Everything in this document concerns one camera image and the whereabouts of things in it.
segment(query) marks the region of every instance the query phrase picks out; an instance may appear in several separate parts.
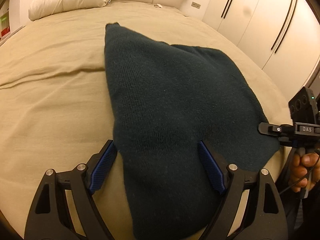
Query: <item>hand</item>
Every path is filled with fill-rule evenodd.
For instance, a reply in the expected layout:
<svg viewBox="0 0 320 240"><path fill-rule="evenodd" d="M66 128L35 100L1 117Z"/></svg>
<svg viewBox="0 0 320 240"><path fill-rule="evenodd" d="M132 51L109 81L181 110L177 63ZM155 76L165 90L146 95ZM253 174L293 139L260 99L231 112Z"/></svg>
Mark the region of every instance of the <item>hand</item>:
<svg viewBox="0 0 320 240"><path fill-rule="evenodd" d="M307 174L306 167L312 167L318 160L319 155L316 153L308 153L302 158L298 154L294 154L293 160L290 166L291 175L289 180L289 185L293 184L297 180L301 179ZM312 181L310 190L315 186L315 184L320 180L320 161L317 163L316 167L312 171ZM299 192L302 187L305 187L308 183L307 178L292 186L291 189L294 192Z"/></svg>

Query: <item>bed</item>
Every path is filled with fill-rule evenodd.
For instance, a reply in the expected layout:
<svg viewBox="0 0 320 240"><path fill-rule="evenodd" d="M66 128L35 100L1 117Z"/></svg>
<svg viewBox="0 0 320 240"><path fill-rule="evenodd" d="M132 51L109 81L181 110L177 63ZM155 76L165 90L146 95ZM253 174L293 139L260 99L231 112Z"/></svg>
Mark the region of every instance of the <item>bed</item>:
<svg viewBox="0 0 320 240"><path fill-rule="evenodd" d="M47 16L27 25L0 47L0 210L21 236L45 171L68 171L86 163L112 139L114 117L104 69L106 23L118 22L168 44L223 51L245 77L268 121L292 122L279 89L235 45L174 8L181 0L162 0L164 8L153 3L114 0L101 8ZM266 164L274 180L287 155L288 150L281 148ZM67 197L76 230L82 232L72 197L69 193ZM94 199L114 238L134 239L121 154ZM245 203L244 198L233 230L239 226ZM200 234L188 239L198 239Z"/></svg>

